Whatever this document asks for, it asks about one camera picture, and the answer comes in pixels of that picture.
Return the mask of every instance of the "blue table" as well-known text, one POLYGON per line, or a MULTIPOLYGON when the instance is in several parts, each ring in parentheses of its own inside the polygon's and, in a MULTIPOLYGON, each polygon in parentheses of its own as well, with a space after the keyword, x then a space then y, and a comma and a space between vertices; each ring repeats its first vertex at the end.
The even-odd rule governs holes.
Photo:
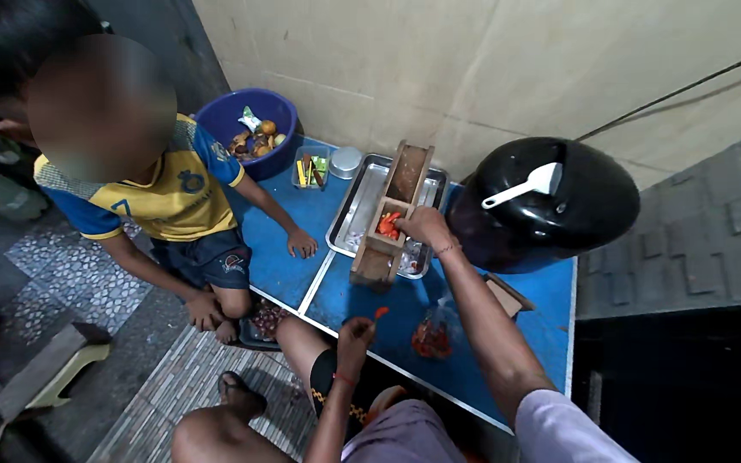
MULTIPOLYGON (((293 142, 324 144, 301 137, 293 142)), ((325 234, 350 182, 330 176, 324 192, 298 190, 291 185, 291 174, 288 169, 260 184, 317 240, 319 251, 313 258, 290 257, 282 228, 236 193, 229 195, 241 219, 244 239, 253 248, 252 289, 334 336, 350 317, 373 318, 377 307, 390 307, 390 313, 379 321, 371 356, 510 432, 485 386, 453 302, 449 303, 453 310, 445 310, 453 354, 438 361, 419 357, 411 348, 411 334, 427 308, 435 307, 449 291, 439 261, 431 261, 422 279, 397 278, 386 294, 349 284, 352 259, 329 250, 325 234)), ((517 324, 554 385, 570 395, 575 259, 531 274, 500 277, 536 304, 536 310, 520 312, 517 324)))

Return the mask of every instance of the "stainless steel tray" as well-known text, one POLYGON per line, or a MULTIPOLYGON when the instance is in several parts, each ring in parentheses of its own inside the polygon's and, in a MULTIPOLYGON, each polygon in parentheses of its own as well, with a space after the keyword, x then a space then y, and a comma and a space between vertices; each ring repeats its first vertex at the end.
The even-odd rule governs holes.
MULTIPOLYGON (((346 239, 352 235, 364 234, 382 197, 382 187, 390 170, 393 158, 379 154, 366 154, 356 170, 351 186, 348 187, 339 212, 328 228, 327 242, 330 249, 348 257, 356 257, 358 244, 351 244, 346 239)), ((445 205, 448 185, 448 173, 431 167, 427 172, 425 184, 419 195, 419 205, 428 204, 442 209, 445 205)), ((427 272, 431 262, 431 248, 423 246, 417 257, 415 274, 399 272, 406 279, 420 279, 427 272)))

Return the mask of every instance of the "knee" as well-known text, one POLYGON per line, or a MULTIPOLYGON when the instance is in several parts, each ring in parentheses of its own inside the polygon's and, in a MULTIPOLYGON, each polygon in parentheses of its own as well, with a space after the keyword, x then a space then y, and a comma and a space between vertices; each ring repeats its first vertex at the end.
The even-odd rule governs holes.
POLYGON ((207 444, 204 442, 213 434, 209 416, 204 409, 194 410, 180 419, 173 431, 170 452, 175 463, 190 461, 207 444))
POLYGON ((240 319, 248 315, 252 302, 250 301, 250 294, 248 292, 243 293, 237 294, 235 297, 223 298, 219 301, 221 311, 226 317, 240 319))
POLYGON ((282 343, 283 340, 293 339, 300 332, 309 330, 310 328, 310 325, 302 321, 301 318, 297 316, 286 316, 276 327, 276 339, 282 343))

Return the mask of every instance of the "yellow and blue shirt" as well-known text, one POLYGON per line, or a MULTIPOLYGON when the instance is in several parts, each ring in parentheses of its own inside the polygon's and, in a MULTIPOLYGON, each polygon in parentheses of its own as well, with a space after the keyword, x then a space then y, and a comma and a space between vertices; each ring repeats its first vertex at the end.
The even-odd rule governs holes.
POLYGON ((72 179, 44 155, 36 160, 33 176, 84 237, 115 237, 122 233, 121 217, 127 216, 153 238, 193 241, 236 226, 219 182, 236 186, 244 169, 196 121, 178 114, 150 184, 72 179))

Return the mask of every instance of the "dark blue shorts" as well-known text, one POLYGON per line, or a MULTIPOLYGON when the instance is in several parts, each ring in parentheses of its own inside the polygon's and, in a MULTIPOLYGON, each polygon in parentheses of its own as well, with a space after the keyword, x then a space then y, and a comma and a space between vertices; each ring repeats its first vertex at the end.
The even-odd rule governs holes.
POLYGON ((159 265, 196 289, 207 283, 224 289, 250 287, 252 250, 244 244, 239 226, 193 241, 151 241, 159 265))

